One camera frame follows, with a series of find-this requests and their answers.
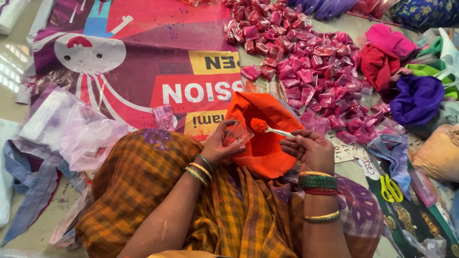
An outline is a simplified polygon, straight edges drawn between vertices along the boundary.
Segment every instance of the hand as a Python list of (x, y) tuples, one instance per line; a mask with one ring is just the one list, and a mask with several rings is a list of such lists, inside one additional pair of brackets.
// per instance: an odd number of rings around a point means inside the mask
[(201, 155), (210, 162), (212, 168), (220, 164), (224, 159), (246, 151), (246, 146), (244, 144), (234, 144), (223, 147), (223, 139), (229, 131), (226, 128), (234, 125), (236, 122), (236, 120), (223, 120), (220, 122), (213, 135), (207, 138)]
[(132, 20), (134, 20), (134, 18), (132, 18), (132, 16), (130, 16), (130, 15), (128, 15), (128, 16), (123, 16), (122, 19), (123, 19), (123, 22), (125, 22), (125, 23), (129, 23), (129, 22), (131, 22)]
[(294, 130), (295, 138), (280, 140), (283, 152), (300, 161), (300, 172), (315, 171), (334, 175), (335, 148), (331, 142), (312, 130)]

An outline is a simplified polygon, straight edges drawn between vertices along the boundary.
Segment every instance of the spoonful of orange powder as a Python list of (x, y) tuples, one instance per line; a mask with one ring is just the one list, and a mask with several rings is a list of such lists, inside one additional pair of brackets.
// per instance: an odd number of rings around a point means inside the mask
[(252, 118), (252, 120), (250, 121), (250, 125), (258, 133), (273, 132), (273, 133), (277, 133), (279, 135), (286, 136), (286, 137), (291, 137), (291, 138), (294, 137), (291, 133), (287, 133), (282, 130), (272, 129), (271, 127), (268, 126), (266, 121), (258, 119), (258, 118)]

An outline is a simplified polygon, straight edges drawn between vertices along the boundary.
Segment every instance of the banner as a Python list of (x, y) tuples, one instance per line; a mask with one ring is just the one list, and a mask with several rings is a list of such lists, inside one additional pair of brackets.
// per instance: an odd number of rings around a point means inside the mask
[(34, 41), (34, 92), (57, 83), (130, 131), (170, 104), (175, 130), (204, 140), (242, 91), (229, 20), (221, 0), (57, 0)]

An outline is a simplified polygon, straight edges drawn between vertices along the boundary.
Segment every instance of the checkered fabric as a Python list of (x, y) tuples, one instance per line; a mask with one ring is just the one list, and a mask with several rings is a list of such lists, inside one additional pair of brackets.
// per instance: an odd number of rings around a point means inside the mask
[[(202, 145), (180, 133), (142, 129), (120, 139), (94, 177), (94, 204), (76, 225), (92, 258), (115, 258), (164, 200)], [(303, 198), (293, 184), (258, 179), (224, 163), (200, 194), (184, 250), (227, 257), (298, 257)], [(353, 258), (370, 258), (379, 237), (345, 234)]]

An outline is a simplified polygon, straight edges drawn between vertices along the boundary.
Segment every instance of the orange cloth bag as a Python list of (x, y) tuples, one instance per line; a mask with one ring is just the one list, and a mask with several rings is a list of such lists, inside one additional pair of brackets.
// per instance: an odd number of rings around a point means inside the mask
[(246, 144), (244, 153), (233, 157), (240, 166), (248, 166), (253, 172), (265, 178), (277, 178), (291, 169), (297, 159), (280, 149), (283, 136), (269, 132), (257, 133), (250, 125), (252, 118), (259, 118), (273, 129), (291, 132), (304, 127), (288, 110), (268, 93), (236, 92), (229, 104), (226, 119), (244, 123), (255, 136)]

